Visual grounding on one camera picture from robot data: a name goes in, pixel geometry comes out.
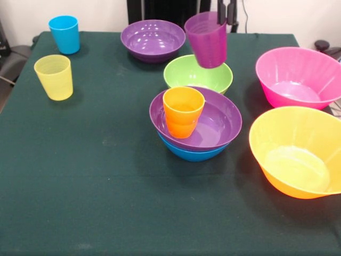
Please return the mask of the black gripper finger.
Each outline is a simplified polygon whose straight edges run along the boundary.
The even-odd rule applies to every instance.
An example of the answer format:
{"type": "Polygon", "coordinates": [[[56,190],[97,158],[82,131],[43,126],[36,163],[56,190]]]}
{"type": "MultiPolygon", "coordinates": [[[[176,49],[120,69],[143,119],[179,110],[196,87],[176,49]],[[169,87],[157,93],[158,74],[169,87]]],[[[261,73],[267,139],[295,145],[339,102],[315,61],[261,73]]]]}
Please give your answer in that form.
{"type": "Polygon", "coordinates": [[[223,0],[217,1],[217,23],[223,25],[226,22],[226,5],[223,0]]]}
{"type": "Polygon", "coordinates": [[[237,1],[230,0],[227,6],[227,23],[234,25],[237,22],[237,1]]]}

